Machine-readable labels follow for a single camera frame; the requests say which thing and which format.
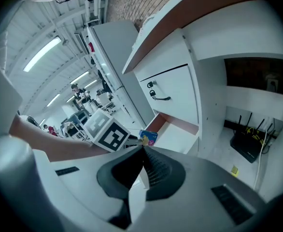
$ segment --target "cabinet drawer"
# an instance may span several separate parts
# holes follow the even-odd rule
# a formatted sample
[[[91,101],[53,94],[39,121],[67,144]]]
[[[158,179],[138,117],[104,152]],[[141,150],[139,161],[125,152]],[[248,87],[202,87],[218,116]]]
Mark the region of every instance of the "cabinet drawer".
[[[134,69],[137,80],[190,63],[191,56],[181,29],[175,30],[152,49]]]
[[[169,96],[171,97],[169,101],[154,100],[150,96],[150,88],[147,84],[154,80],[156,85],[152,89],[156,92],[156,98]],[[188,66],[149,78],[140,82],[140,85],[152,109],[198,125],[195,91]]]

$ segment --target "drawer handle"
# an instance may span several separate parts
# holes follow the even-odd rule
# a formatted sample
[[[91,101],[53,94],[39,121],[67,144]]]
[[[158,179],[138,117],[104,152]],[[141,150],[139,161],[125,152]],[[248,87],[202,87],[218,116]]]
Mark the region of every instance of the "drawer handle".
[[[159,101],[169,101],[171,99],[170,96],[166,97],[166,98],[156,98],[155,96],[152,97],[152,99],[154,100],[159,100]]]

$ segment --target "white refrigerator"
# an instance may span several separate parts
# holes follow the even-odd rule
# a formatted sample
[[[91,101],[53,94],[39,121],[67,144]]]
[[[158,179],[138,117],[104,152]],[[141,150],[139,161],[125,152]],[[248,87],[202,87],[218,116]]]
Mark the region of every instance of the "white refrigerator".
[[[129,20],[109,22],[89,27],[87,31],[97,69],[113,95],[125,106],[121,106],[123,111],[145,128],[155,114],[134,73],[122,74],[138,35],[133,23]]]

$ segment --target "white shelf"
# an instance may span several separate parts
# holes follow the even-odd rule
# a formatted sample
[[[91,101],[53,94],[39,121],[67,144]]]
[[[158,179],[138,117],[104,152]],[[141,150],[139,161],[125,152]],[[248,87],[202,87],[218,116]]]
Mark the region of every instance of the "white shelf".
[[[173,124],[165,122],[158,131],[155,147],[169,149],[183,154],[197,155],[195,142],[198,141],[198,133],[193,135]]]
[[[214,11],[183,31],[197,60],[265,57],[283,59],[283,22],[263,0]]]
[[[283,95],[246,87],[226,87],[226,105],[283,121]]]

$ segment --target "ceiling light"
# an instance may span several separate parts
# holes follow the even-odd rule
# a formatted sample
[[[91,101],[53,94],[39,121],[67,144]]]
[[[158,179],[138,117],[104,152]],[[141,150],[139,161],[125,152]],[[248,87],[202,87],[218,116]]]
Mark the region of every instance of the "ceiling light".
[[[49,42],[46,46],[44,46],[34,57],[30,60],[30,62],[24,68],[25,72],[29,72],[31,68],[43,57],[50,49],[55,47],[57,44],[61,42],[59,37],[54,38],[51,42]]]
[[[94,84],[95,82],[97,82],[97,80],[94,80],[92,83],[89,83],[87,86],[85,86],[85,88],[89,87],[91,84]]]
[[[53,103],[53,102],[55,101],[55,99],[58,98],[59,95],[60,95],[60,94],[57,94],[57,95],[48,103],[47,106],[50,106],[51,103]]]
[[[77,82],[80,78],[82,78],[83,76],[89,74],[89,72],[85,72],[84,74],[81,74],[79,77],[77,77],[75,80],[71,81],[71,84]]]
[[[66,102],[70,102],[71,100],[73,100],[74,99],[74,95],[71,97],[71,98],[69,98]]]
[[[43,119],[43,120],[41,121],[40,126],[41,126],[41,124],[42,124],[45,120],[46,120],[46,119]]]

